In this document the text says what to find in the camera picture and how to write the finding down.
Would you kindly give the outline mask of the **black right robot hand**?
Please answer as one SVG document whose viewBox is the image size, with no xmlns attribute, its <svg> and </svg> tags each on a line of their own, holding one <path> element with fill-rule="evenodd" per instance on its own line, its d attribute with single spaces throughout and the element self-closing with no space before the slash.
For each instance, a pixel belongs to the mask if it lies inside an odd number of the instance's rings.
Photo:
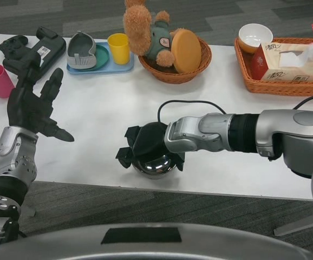
<svg viewBox="0 0 313 260">
<path fill-rule="evenodd" d="M 185 153 L 173 153 L 164 143 L 167 125 L 151 122 L 126 130 L 128 146 L 118 150 L 116 159 L 124 168 L 133 166 L 148 176 L 161 176 L 175 168 L 184 169 Z"/>
</svg>

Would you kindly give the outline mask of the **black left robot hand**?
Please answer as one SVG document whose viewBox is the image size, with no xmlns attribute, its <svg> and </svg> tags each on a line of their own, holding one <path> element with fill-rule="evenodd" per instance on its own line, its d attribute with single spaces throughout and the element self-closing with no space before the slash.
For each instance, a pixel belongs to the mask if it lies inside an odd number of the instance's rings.
<svg viewBox="0 0 313 260">
<path fill-rule="evenodd" d="M 57 68 L 45 82 L 41 95 L 34 94 L 34 85 L 39 67 L 23 65 L 17 74 L 18 82 L 11 91 L 7 104 L 10 126 L 21 127 L 35 134 L 54 137 L 62 141 L 73 142 L 74 137 L 66 130 L 59 128 L 51 119 L 53 101 L 59 94 L 63 79 L 63 70 Z"/>
</svg>

